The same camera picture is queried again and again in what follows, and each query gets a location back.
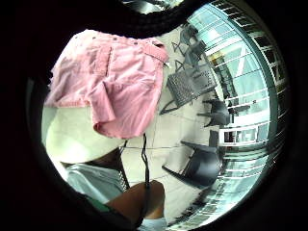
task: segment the gray shorts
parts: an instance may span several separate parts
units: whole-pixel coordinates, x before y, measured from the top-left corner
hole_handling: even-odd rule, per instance
[[[84,164],[76,164],[67,169],[67,183],[78,193],[98,200],[102,204],[109,202],[123,193],[120,185],[118,171],[94,167]],[[165,218],[144,219],[138,230],[161,231],[166,230]]]

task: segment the black border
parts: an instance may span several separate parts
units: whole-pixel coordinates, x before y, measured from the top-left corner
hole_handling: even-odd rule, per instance
[[[39,164],[27,130],[26,80],[47,81],[48,69],[67,40],[85,26],[136,37],[160,35],[179,25],[200,6],[191,3],[176,11],[149,17],[124,10],[114,1],[89,0],[31,3],[18,1],[2,10],[2,220],[10,227],[48,230],[96,230],[95,221],[67,200],[50,182],[48,162]],[[293,230],[305,226],[307,85],[304,59],[304,7],[300,2],[247,0],[273,33],[287,64],[292,88],[291,126],[273,172],[243,206],[204,230]]]

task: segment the black cable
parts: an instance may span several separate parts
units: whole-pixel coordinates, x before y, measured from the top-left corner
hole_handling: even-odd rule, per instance
[[[123,146],[120,148],[119,150],[119,156],[122,155],[122,152],[124,151],[125,147],[126,147],[126,144],[127,144],[128,140],[125,141],[125,143],[123,144]]]
[[[146,135],[143,134],[143,148],[142,148],[142,152],[141,152],[141,157],[142,160],[144,161],[145,164],[145,196],[144,196],[144,202],[143,202],[143,206],[141,209],[141,215],[138,219],[138,221],[136,222],[136,227],[141,226],[143,218],[146,215],[146,212],[148,210],[148,201],[150,198],[150,182],[149,182],[149,169],[148,169],[148,162],[147,162],[147,157],[146,157]]]

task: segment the person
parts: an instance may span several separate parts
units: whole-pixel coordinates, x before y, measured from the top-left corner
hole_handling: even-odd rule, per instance
[[[119,149],[94,161],[68,165],[67,183],[78,193],[107,205],[135,225],[141,214],[145,197],[145,183],[123,190],[119,172],[123,170]],[[150,182],[147,212],[138,230],[165,230],[165,189],[156,180]]]

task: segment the gray chair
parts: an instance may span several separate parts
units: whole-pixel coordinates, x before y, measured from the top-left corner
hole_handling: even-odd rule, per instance
[[[198,33],[198,30],[195,29],[192,24],[188,24],[180,33],[180,41],[178,43],[173,42],[173,51],[176,52],[177,49],[180,50],[181,54],[184,56],[184,52],[180,48],[180,44],[184,43],[188,46],[191,45],[191,38],[195,38],[195,35]]]
[[[179,109],[183,105],[192,102],[199,95],[214,90],[216,86],[215,76],[211,68],[206,64],[169,75],[167,87],[172,95],[172,100],[163,107],[160,115]],[[173,102],[176,107],[167,109]]]
[[[231,122],[233,114],[230,114],[227,106],[224,102],[218,99],[211,99],[202,101],[202,103],[210,103],[212,109],[210,113],[197,114],[198,116],[207,116],[211,118],[211,121],[204,127],[214,126],[214,125],[227,125]]]
[[[206,50],[206,44],[203,40],[199,40],[193,45],[189,46],[189,48],[185,52],[184,62],[179,62],[175,60],[175,72],[179,71],[183,67],[185,69],[185,64],[188,64],[192,67],[198,68],[198,63],[201,60],[201,55],[204,54]]]
[[[217,148],[185,141],[181,142],[194,150],[183,172],[180,174],[165,166],[162,166],[162,168],[178,180],[192,187],[201,190],[211,187],[217,180],[221,169]]]

